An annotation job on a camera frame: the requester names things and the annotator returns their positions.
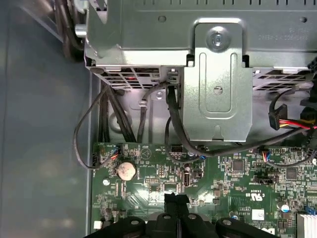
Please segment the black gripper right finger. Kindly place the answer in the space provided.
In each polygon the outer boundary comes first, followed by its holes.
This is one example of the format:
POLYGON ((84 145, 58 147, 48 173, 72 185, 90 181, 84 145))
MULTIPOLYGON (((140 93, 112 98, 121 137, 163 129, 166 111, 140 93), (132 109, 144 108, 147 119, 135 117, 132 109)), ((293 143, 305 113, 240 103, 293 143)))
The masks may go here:
POLYGON ((275 235, 233 218, 221 218, 215 223, 190 213, 187 195, 178 195, 178 217, 186 238, 274 238, 275 235))

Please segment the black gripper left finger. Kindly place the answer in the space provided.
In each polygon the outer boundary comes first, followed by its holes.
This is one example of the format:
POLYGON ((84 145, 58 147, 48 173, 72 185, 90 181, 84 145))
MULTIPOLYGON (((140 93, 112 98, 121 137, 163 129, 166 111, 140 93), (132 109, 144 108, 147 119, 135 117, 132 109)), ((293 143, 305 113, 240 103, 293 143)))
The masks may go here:
POLYGON ((155 220, 144 221, 130 216, 101 228, 88 238, 175 238, 177 237, 176 217, 177 196, 174 193, 164 195, 164 212, 155 220))

